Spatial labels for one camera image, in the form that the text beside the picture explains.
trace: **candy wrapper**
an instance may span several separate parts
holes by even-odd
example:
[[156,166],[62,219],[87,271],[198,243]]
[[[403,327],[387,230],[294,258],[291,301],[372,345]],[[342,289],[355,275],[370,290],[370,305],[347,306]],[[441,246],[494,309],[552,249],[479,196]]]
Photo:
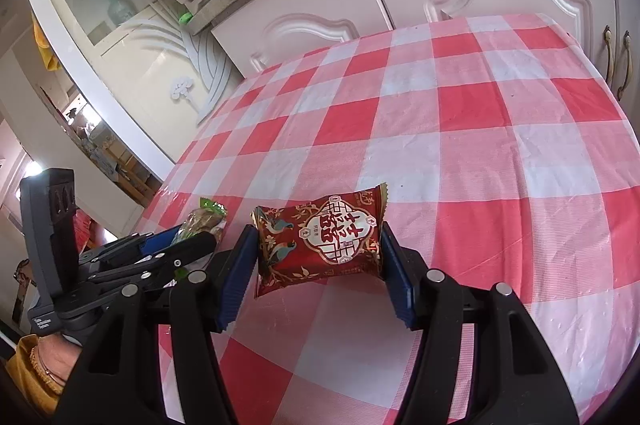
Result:
[[288,208],[257,206],[252,212],[260,233],[255,296],[335,275],[380,277],[385,207],[385,183]]
[[208,231],[219,243],[226,225],[226,208],[219,202],[200,198],[200,207],[192,210],[187,220],[178,228],[171,244],[180,243],[201,231]]

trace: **red snack package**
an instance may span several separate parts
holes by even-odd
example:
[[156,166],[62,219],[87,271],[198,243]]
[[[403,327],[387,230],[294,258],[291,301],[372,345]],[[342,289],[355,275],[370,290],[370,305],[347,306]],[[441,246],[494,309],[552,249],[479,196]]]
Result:
[[260,233],[255,296],[335,275],[380,277],[386,184],[298,206],[252,212]]

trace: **metal screw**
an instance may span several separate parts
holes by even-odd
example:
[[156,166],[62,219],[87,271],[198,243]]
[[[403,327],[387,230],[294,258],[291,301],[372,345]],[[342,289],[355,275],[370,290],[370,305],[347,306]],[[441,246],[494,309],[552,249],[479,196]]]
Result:
[[506,282],[498,282],[495,285],[495,290],[500,294],[500,295],[504,295],[505,297],[511,295],[513,293],[513,290],[511,289],[511,286],[509,286]]
[[427,278],[431,282],[442,282],[445,280],[445,275],[442,271],[433,269],[427,272]]
[[136,293],[138,293],[138,286],[135,284],[127,284],[122,288],[122,294],[126,297],[132,297]]
[[202,270],[196,270],[196,271],[192,271],[189,274],[189,282],[192,284],[198,284],[200,282],[204,282],[207,280],[207,274],[204,273],[204,271]]

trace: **red and white tablecloth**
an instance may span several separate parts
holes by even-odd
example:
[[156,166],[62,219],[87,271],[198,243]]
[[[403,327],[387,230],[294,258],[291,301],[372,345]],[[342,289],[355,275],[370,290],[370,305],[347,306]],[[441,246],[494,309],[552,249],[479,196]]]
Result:
[[[232,247],[258,204],[388,183],[402,246],[459,283],[506,281],[530,310],[582,420],[640,339],[640,150],[576,41],[536,15],[460,18],[308,53],[246,80],[145,211],[229,210]],[[214,336],[242,425],[391,424],[419,333],[363,275],[253,298]],[[464,416],[470,330],[452,418]],[[162,371],[180,414],[169,335]]]

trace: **gold cabinet handle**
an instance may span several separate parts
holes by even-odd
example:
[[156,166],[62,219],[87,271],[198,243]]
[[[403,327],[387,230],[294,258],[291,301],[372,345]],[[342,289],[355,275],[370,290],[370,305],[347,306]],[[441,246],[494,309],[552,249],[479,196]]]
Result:
[[607,45],[607,77],[605,78],[605,82],[609,87],[611,87],[611,82],[613,81],[613,51],[611,49],[611,28],[606,26],[604,28],[604,43]]
[[631,79],[631,76],[634,74],[634,62],[631,56],[631,35],[629,35],[629,32],[625,33],[623,43],[626,49],[626,75],[625,83],[622,84],[622,87],[618,88],[618,93],[616,94],[618,101],[622,100],[622,93],[625,92],[626,86],[629,85],[629,79]]

